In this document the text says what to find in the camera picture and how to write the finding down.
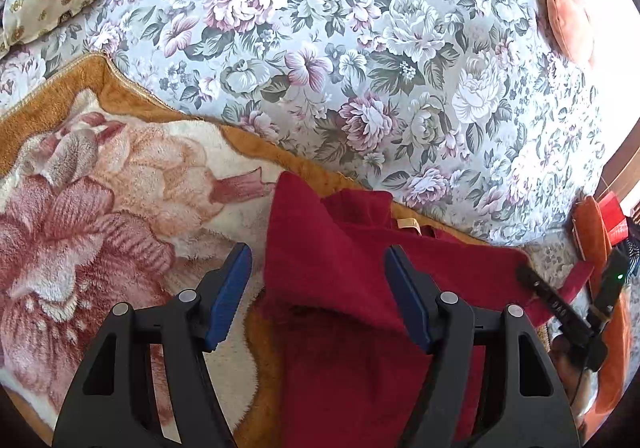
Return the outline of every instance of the red cloth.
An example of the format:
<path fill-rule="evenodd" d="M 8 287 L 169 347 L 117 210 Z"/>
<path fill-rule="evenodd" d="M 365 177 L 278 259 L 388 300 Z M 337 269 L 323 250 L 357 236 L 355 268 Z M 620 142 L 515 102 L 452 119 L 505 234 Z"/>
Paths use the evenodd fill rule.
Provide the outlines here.
<path fill-rule="evenodd" d="M 320 200 L 280 176 L 267 236 L 264 311 L 284 356 L 283 448 L 391 448 L 414 407 L 430 357 L 408 338 L 383 255 L 400 244 L 419 271 L 469 304 L 525 305 L 518 250 L 396 230 L 387 192 L 343 190 Z M 458 437 L 473 427 L 484 349 L 474 348 Z"/>

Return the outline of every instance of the beige tag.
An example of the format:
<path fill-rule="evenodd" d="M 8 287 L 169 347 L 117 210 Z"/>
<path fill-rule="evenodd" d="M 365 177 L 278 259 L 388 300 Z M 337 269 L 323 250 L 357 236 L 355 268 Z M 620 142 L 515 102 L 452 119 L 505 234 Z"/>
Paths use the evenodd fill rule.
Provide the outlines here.
<path fill-rule="evenodd" d="M 398 219 L 398 228 L 402 230 L 403 228 L 413 228 L 418 232 L 418 235 L 422 236 L 422 232 L 420 231 L 420 224 L 414 218 L 410 217 L 408 219 Z"/>

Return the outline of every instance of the pink cushion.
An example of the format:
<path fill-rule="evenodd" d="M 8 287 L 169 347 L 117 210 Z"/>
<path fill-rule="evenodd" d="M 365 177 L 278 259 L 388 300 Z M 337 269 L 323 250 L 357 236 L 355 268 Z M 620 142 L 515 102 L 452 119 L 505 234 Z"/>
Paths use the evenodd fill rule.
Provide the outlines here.
<path fill-rule="evenodd" d="M 585 66 L 593 53 L 593 28 L 584 9 L 574 0 L 546 0 L 549 22 L 562 53 Z"/>

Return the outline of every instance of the red object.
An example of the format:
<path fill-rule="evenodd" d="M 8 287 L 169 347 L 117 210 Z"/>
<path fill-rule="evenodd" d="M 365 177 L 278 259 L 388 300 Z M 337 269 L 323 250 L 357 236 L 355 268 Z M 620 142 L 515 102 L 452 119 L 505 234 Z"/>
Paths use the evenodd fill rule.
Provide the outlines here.
<path fill-rule="evenodd" d="M 391 201 L 387 192 L 359 190 L 320 200 L 298 177 L 280 176 L 267 236 L 263 311 L 279 323 L 282 342 L 283 448 L 397 444 L 430 356 L 408 338 L 386 283 L 388 246 L 400 244 L 441 290 L 471 305 L 502 310 L 508 303 L 526 306 L 532 297 L 514 275 L 527 261 L 519 250 L 396 230 Z M 535 325 L 549 317 L 539 306 L 533 311 Z M 474 348 L 459 438 L 473 427 L 483 359 L 484 349 Z"/>
<path fill-rule="evenodd" d="M 611 247 L 622 242 L 629 236 L 629 228 L 626 225 L 626 216 L 620 207 L 620 201 L 615 193 L 607 193 L 598 201 L 604 229 L 609 236 Z"/>

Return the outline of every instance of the floral blanket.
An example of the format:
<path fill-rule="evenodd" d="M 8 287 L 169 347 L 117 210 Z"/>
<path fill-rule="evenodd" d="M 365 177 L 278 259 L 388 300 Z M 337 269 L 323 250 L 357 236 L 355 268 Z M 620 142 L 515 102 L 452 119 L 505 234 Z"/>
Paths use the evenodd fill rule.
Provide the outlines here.
<path fill-rule="evenodd" d="M 205 355 L 236 427 L 257 385 L 244 321 L 262 288 L 281 171 L 233 151 L 210 123 L 115 116 L 94 92 L 80 92 L 69 117 L 29 138 L 0 181 L 0 383 L 53 427 L 114 304 L 167 302 L 241 240 L 253 250 L 254 274 L 228 339 Z M 158 346 L 152 369 L 165 435 L 179 440 Z"/>
<path fill-rule="evenodd" d="M 169 106 L 494 244 L 565 221 L 602 167 L 596 87 L 544 0 L 97 0 L 0 62 L 5 110 L 108 54 Z"/>

